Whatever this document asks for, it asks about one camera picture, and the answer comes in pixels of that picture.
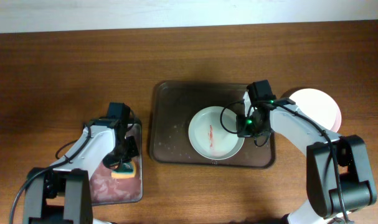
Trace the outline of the green and yellow sponge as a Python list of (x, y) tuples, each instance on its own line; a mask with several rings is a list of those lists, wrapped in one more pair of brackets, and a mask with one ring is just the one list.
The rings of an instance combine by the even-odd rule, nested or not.
[(111, 177), (114, 179), (130, 179), (136, 175), (136, 164), (133, 161), (123, 163), (118, 168), (112, 170)]

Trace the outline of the pale green plate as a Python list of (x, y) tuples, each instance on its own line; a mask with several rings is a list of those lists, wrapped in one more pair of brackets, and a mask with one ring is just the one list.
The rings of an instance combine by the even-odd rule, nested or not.
[(202, 157), (228, 159), (242, 148), (244, 138), (235, 133), (236, 114), (221, 106), (206, 107), (197, 112), (188, 127), (189, 141)]

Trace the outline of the pinkish white plate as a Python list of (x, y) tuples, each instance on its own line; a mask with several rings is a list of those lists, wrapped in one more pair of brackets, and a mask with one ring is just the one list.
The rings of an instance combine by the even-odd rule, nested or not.
[(341, 110), (327, 93), (314, 88), (294, 88), (282, 96), (293, 100), (305, 115), (324, 128), (338, 132), (342, 123)]

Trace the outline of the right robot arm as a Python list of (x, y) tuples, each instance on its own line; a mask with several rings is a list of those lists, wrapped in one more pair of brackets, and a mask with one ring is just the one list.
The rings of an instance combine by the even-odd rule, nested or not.
[(350, 223), (349, 213), (376, 203), (376, 185), (362, 138), (324, 128), (291, 99), (278, 99), (268, 80), (249, 84), (241, 104), (245, 112), (236, 117), (238, 136), (277, 133), (306, 157), (307, 200), (280, 223)]

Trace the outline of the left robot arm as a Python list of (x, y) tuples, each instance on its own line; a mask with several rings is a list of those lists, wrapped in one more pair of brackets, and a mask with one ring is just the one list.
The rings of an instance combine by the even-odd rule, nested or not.
[(98, 223), (90, 179), (99, 165), (115, 177), (135, 176), (139, 149), (127, 133), (138, 124), (129, 106), (110, 103), (105, 116), (84, 125), (68, 152), (48, 167), (33, 168), (15, 197), (25, 196), (23, 223)]

